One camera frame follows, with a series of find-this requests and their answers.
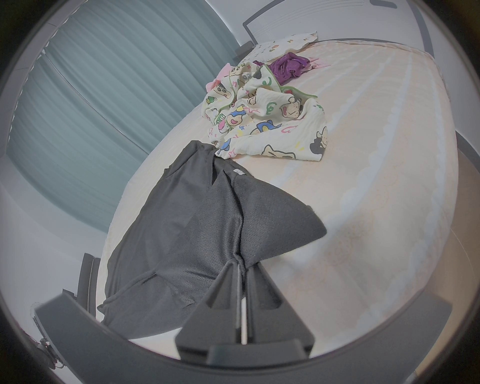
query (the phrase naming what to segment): bed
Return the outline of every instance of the bed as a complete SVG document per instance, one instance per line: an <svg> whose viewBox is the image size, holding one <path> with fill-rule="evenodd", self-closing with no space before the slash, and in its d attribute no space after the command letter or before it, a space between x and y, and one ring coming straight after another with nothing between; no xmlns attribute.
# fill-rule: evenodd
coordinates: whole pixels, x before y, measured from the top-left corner
<svg viewBox="0 0 480 384"><path fill-rule="evenodd" d="M328 230L262 262L315 335L317 356L372 330L425 287L450 230L458 164L450 102L428 53L394 43L324 41L298 54L330 64L289 83L317 95L324 108L324 157L235 161L311 206ZM100 260L97 305L105 300L108 258L151 189L190 140L208 142L209 127L196 107L129 181ZM178 358L177 331L133 342Z"/></svg>

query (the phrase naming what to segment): white cartoon cloth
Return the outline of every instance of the white cartoon cloth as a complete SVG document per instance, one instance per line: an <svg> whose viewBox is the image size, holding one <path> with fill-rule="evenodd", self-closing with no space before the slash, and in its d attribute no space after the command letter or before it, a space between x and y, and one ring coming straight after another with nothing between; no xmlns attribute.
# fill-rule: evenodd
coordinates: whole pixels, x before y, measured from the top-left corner
<svg viewBox="0 0 480 384"><path fill-rule="evenodd" d="M297 33L284 37L280 40L269 41L255 46L253 50L243 58L241 62L260 61L269 63L278 59L288 52L297 53L305 48L308 44L318 40L316 32L313 33Z"/></svg>
<svg viewBox="0 0 480 384"><path fill-rule="evenodd" d="M324 110L297 88L280 86L270 69L245 62L211 90L202 116L210 120L216 155L264 155L319 161L327 145Z"/></svg>

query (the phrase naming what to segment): teal curtain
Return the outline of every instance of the teal curtain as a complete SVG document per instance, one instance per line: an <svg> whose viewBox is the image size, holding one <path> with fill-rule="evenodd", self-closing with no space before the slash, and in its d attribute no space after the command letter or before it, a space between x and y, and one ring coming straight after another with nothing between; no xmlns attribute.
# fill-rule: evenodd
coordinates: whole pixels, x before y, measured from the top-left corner
<svg viewBox="0 0 480 384"><path fill-rule="evenodd" d="M30 72L8 156L55 205L107 231L130 177L238 46L204 0L89 0Z"/></svg>

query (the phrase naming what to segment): cartoon print blanket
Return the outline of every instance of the cartoon print blanket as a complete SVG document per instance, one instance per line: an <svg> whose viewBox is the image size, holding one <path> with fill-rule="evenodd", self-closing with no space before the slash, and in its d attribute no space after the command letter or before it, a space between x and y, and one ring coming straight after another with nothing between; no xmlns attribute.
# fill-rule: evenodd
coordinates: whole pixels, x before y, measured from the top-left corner
<svg viewBox="0 0 480 384"><path fill-rule="evenodd" d="M224 159L264 155L319 161L327 145L317 96L280 86L270 69L251 62L233 67L206 95L202 116L210 142Z"/></svg>

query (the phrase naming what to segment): floor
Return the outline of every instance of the floor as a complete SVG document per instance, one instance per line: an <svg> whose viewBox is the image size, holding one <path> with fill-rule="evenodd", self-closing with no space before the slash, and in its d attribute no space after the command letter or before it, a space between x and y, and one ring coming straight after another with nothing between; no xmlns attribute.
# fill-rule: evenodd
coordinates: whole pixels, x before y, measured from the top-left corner
<svg viewBox="0 0 480 384"><path fill-rule="evenodd" d="M480 282L480 174L458 152L458 195L450 236L427 289L452 303L444 330L416 369L422 373L450 340L466 315Z"/></svg>

